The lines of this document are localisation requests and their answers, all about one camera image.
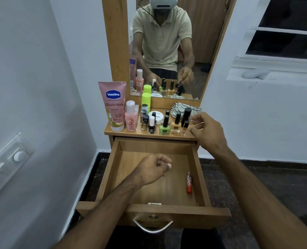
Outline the mirror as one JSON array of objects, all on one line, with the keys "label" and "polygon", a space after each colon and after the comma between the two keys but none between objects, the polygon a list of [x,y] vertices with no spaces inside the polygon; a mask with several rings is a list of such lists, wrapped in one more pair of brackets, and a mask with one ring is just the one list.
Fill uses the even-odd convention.
[{"label": "mirror", "polygon": [[200,100],[230,0],[127,0],[130,94]]}]

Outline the neon yellow bottle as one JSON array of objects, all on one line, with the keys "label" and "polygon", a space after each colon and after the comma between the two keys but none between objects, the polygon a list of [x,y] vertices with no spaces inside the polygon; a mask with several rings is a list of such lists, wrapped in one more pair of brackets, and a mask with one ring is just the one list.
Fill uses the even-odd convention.
[{"label": "neon yellow bottle", "polygon": [[141,108],[146,110],[147,113],[151,111],[151,93],[142,94]]}]

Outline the white framed window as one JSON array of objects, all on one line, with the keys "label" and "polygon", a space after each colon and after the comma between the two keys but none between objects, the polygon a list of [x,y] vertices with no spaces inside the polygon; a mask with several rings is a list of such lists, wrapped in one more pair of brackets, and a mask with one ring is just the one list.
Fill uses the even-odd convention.
[{"label": "white framed window", "polygon": [[250,18],[229,78],[246,80],[244,71],[267,68],[265,81],[307,84],[307,0],[248,1]]}]

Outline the green nail polish bottle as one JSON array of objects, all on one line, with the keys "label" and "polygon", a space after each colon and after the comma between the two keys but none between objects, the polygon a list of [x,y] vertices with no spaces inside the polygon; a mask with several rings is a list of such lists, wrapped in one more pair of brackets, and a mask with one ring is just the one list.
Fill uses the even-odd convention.
[{"label": "green nail polish bottle", "polygon": [[160,125],[159,134],[160,135],[168,135],[170,132],[170,125],[169,125],[169,115],[164,116],[164,121]]}]

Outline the gold glitter nail polish bottle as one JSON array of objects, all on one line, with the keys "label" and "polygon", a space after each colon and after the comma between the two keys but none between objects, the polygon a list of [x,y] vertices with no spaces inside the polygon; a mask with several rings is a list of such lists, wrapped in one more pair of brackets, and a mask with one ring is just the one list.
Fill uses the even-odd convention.
[{"label": "gold glitter nail polish bottle", "polygon": [[150,121],[150,116],[147,114],[143,114],[142,121],[141,121],[142,131],[146,131],[148,129],[149,121]]}]

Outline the white lump on sill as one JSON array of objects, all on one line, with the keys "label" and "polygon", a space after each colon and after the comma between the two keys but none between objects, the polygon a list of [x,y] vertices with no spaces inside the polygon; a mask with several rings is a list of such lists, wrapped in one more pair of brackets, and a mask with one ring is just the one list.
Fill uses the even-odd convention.
[{"label": "white lump on sill", "polygon": [[264,80],[268,74],[270,73],[270,70],[267,68],[257,68],[257,69],[251,69],[244,71],[241,75],[244,79],[261,79]]}]

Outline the orange lip balm tube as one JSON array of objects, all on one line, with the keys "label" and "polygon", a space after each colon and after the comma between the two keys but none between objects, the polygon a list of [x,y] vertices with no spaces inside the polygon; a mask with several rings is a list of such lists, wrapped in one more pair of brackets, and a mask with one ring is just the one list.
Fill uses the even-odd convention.
[{"label": "orange lip balm tube", "polygon": [[190,175],[190,172],[188,172],[188,175],[186,177],[186,192],[187,194],[193,193],[192,176]]}]

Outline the wooden dressing table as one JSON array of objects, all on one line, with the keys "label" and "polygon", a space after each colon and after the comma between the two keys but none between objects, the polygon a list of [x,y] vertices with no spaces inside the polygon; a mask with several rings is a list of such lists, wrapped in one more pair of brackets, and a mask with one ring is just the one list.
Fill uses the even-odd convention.
[{"label": "wooden dressing table", "polygon": [[[213,71],[216,66],[218,56],[220,54],[221,45],[224,40],[226,30],[228,28],[232,13],[234,11],[235,4],[237,0],[229,0],[229,7],[227,14],[225,15],[224,23],[222,24],[220,37],[216,45],[216,52],[213,57],[213,65],[208,74],[206,80],[206,85],[202,93],[200,100],[195,101],[191,100],[185,102],[188,105],[192,106],[204,106],[204,96],[208,90],[208,85],[211,83],[210,79],[213,77]],[[127,89],[130,88],[130,71],[129,71],[129,43],[126,36],[128,35],[128,14],[127,14],[127,0],[102,0],[103,6],[103,15],[105,20],[108,52],[110,58],[110,67],[112,73],[112,80],[114,83],[126,82]],[[138,116],[138,125],[135,131],[128,131],[123,129],[120,132],[115,132],[112,130],[110,124],[106,125],[104,134],[109,137],[110,146],[113,147],[114,140],[119,137],[126,138],[142,138],[148,139],[149,142],[151,139],[162,139],[169,141],[187,141],[195,142],[195,138],[192,134],[187,132],[186,135],[181,135],[172,131],[168,135],[160,135],[159,129],[156,130],[155,134],[149,134],[148,131],[141,129],[139,125],[139,116]]]}]

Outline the yellow nail polish bottle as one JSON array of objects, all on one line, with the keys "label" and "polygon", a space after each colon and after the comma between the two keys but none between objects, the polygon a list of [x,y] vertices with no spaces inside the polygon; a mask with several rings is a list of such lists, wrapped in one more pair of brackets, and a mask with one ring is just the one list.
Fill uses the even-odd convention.
[{"label": "yellow nail polish bottle", "polygon": [[180,130],[181,130],[180,118],[181,118],[181,113],[179,112],[179,113],[176,114],[175,121],[171,122],[171,125],[170,125],[171,129],[170,130],[172,132],[178,132],[178,133],[180,132]]}]

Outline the white round jar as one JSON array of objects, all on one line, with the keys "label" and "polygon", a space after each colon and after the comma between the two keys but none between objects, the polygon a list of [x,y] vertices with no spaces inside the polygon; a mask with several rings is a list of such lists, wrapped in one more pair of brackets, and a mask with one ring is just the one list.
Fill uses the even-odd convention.
[{"label": "white round jar", "polygon": [[161,124],[161,122],[164,120],[164,114],[159,111],[151,111],[148,113],[149,117],[155,116],[156,124]]}]

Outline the person's left forearm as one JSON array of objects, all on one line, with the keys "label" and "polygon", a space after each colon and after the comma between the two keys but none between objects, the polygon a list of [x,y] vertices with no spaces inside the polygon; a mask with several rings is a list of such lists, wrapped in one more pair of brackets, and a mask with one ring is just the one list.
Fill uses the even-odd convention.
[{"label": "person's left forearm", "polygon": [[104,249],[131,197],[141,186],[142,176],[131,173],[53,249]]}]

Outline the black lipstick tube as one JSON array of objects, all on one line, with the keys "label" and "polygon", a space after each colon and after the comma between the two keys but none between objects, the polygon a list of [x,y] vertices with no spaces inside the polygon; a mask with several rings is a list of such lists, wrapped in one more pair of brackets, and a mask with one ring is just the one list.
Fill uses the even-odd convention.
[{"label": "black lipstick tube", "polygon": [[181,127],[184,127],[185,122],[189,120],[191,112],[192,112],[192,108],[190,107],[185,108],[183,116],[182,116],[182,120],[181,120]]}]

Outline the person's right hand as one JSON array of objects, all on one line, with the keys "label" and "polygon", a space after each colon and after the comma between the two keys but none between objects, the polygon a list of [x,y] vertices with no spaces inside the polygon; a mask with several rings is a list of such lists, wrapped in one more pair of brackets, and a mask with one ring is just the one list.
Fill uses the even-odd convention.
[{"label": "person's right hand", "polygon": [[203,129],[204,132],[201,140],[197,142],[214,158],[229,150],[222,125],[218,121],[205,112],[193,115],[191,121],[194,127]]}]

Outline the person's left hand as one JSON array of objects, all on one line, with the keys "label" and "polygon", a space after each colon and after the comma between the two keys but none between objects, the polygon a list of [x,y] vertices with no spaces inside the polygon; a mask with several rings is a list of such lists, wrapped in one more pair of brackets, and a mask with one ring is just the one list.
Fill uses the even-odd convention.
[{"label": "person's left hand", "polygon": [[159,163],[172,164],[172,159],[168,158],[164,154],[157,153],[150,154],[140,161],[140,163],[131,173],[131,177],[134,179],[137,188],[152,184],[161,178],[159,177],[157,167]]}]

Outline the person's right forearm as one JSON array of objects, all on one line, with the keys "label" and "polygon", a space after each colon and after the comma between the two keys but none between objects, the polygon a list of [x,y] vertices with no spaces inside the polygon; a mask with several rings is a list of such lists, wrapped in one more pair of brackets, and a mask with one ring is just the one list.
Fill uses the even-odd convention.
[{"label": "person's right forearm", "polygon": [[209,148],[261,249],[307,249],[307,226],[286,208],[228,146]]}]

